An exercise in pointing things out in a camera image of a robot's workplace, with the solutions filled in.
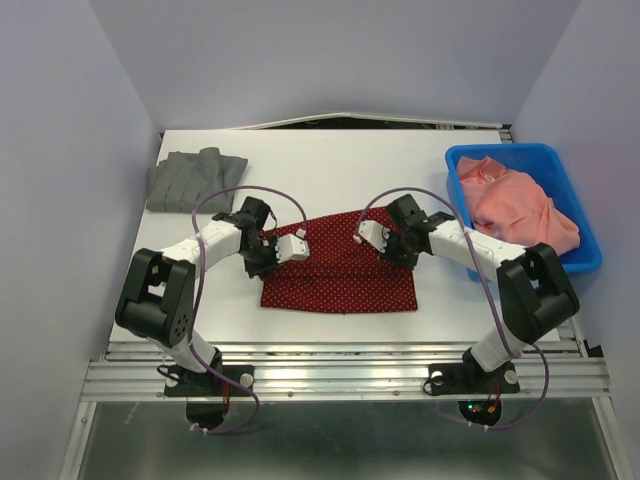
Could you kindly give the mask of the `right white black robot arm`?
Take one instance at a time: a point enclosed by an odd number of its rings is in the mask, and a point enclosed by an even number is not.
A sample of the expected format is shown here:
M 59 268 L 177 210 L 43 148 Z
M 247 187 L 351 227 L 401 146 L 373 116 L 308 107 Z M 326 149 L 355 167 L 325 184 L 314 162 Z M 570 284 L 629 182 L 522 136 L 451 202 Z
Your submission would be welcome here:
M 357 235 L 381 260 L 412 269 L 422 254 L 452 260 L 498 288 L 494 327 L 458 363 L 431 364 L 423 387 L 431 396 L 519 390 L 513 362 L 528 347 L 573 317 L 578 297 L 556 251 L 508 243 L 464 226 L 449 213 L 426 214 L 406 194 L 385 208 L 392 224 L 360 222 Z

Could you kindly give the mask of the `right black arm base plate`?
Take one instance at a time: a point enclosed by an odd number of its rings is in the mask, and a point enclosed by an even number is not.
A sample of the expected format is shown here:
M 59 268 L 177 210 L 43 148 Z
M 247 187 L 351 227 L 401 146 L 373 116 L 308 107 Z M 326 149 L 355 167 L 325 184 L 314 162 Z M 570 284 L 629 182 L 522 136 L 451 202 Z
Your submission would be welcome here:
M 492 372 L 485 372 L 467 363 L 431 364 L 428 373 L 422 390 L 430 396 L 520 392 L 518 375 L 512 362 Z

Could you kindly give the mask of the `red polka dot skirt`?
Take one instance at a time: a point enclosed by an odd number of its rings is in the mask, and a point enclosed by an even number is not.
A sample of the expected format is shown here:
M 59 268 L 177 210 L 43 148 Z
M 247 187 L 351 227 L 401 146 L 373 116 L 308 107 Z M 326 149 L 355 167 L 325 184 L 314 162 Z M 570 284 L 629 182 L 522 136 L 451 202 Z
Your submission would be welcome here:
M 359 216 L 351 211 L 309 220 L 310 256 L 266 275 L 260 306 L 323 314 L 417 310 L 413 273 L 380 260 L 373 247 L 353 239 Z

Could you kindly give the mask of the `grey pleated skirt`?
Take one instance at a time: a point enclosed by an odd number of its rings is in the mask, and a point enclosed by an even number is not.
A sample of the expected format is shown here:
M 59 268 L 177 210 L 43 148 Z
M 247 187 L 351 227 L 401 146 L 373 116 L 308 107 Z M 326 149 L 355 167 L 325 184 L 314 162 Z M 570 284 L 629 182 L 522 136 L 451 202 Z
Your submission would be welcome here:
M 197 153 L 170 152 L 148 170 L 146 208 L 191 213 L 211 194 L 237 187 L 248 166 L 243 157 L 207 147 Z

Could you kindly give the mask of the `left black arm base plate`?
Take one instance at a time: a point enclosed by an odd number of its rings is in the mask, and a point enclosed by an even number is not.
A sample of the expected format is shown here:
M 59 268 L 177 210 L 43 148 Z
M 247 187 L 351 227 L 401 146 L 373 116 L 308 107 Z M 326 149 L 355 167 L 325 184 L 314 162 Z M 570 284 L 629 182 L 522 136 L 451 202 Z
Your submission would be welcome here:
M 224 387 L 223 382 L 209 372 L 194 373 L 178 365 L 160 365 L 156 371 L 164 378 L 164 395 L 169 398 L 222 397 L 224 394 L 249 397 L 238 387 Z M 230 365 L 223 369 L 223 374 L 241 386 L 253 389 L 254 368 L 251 365 Z

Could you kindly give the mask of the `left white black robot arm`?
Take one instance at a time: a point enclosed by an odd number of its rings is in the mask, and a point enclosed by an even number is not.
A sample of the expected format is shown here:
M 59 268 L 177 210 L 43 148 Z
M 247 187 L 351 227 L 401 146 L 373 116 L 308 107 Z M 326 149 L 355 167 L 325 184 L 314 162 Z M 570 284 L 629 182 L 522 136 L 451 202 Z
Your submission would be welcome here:
M 251 366 L 223 371 L 222 353 L 195 331 L 195 301 L 204 274 L 221 260 L 239 255 L 253 278 L 277 268 L 277 238 L 262 237 L 272 215 L 264 201 L 248 197 L 239 211 L 217 214 L 200 233 L 162 251 L 134 253 L 115 311 L 115 323 L 156 345 L 172 365 L 157 372 L 168 397 L 252 394 Z

